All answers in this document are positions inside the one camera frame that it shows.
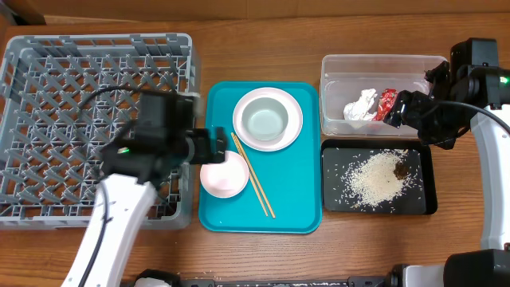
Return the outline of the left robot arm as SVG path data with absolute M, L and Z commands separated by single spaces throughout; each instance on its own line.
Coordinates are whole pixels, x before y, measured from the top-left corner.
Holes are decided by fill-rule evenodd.
M 101 151 L 92 216 L 65 286 L 117 286 L 135 237 L 171 172 L 184 164 L 222 163 L 226 135 L 195 128 L 196 92 L 136 89 L 140 106 Z

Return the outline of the rice and food scraps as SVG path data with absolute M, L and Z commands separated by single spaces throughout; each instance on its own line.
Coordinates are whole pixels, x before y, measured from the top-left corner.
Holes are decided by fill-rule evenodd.
M 410 149 L 371 149 L 350 156 L 348 163 L 335 169 L 331 188 L 333 199 L 349 210 L 375 211 L 385 204 L 392 206 L 405 195 L 423 191 L 418 163 L 419 153 Z

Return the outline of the grey bowl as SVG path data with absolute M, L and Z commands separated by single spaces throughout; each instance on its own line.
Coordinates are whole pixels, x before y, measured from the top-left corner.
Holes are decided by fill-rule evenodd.
M 246 105 L 241 122 L 254 139 L 270 141 L 276 139 L 286 129 L 288 112 L 280 101 L 261 97 Z

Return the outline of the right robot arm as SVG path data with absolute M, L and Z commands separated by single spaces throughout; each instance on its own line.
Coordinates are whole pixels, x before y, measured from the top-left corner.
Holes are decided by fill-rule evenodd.
M 425 145 L 445 150 L 471 132 L 484 193 L 478 251 L 453 254 L 442 265 L 396 265 L 387 286 L 509 284 L 509 71 L 499 66 L 494 39 L 475 38 L 450 50 L 449 61 L 426 71 L 428 93 L 401 91 L 384 123 L 417 130 Z

